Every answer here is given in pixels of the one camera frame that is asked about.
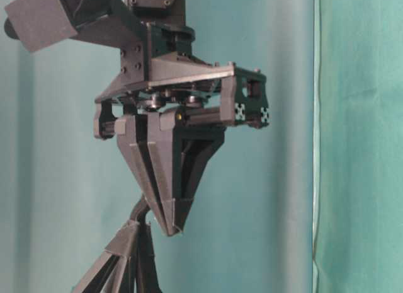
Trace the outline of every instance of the gripper jaw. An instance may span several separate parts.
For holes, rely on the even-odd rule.
[[[177,108],[115,122],[118,147],[168,236],[183,232],[208,160],[224,143],[224,127],[186,127],[185,117]]]

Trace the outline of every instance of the green curtain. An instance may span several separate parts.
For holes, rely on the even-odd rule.
[[[267,74],[272,124],[227,131],[184,235],[164,237],[150,215],[164,292],[312,291],[312,7],[187,0],[194,53]],[[68,40],[30,55],[3,32],[0,43],[0,291],[67,293],[140,197],[116,140],[93,137],[119,54]]]
[[[403,0],[317,3],[318,292],[402,292]]]

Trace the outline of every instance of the curtain fold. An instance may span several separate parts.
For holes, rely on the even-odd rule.
[[[320,0],[319,293],[401,292],[403,0]]]

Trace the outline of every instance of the teal fabric backdrop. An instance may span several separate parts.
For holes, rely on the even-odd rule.
[[[272,124],[228,130],[184,235],[149,218],[161,287],[311,292],[313,0],[187,6],[199,57],[267,74]],[[116,142],[93,138],[118,52],[69,40],[30,55],[3,32],[0,43],[1,292],[70,292],[140,197]]]
[[[403,0],[320,0],[320,293],[403,288]]]

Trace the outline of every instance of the robotic arm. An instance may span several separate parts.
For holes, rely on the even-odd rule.
[[[6,11],[6,33],[31,52],[67,38],[120,50],[119,74],[95,99],[94,135],[116,136],[143,197],[74,292],[133,292],[135,282],[160,292],[145,215],[168,236],[183,231],[226,128],[269,125],[266,77],[196,58],[185,0],[15,0]],[[218,106],[208,106],[213,97]]]

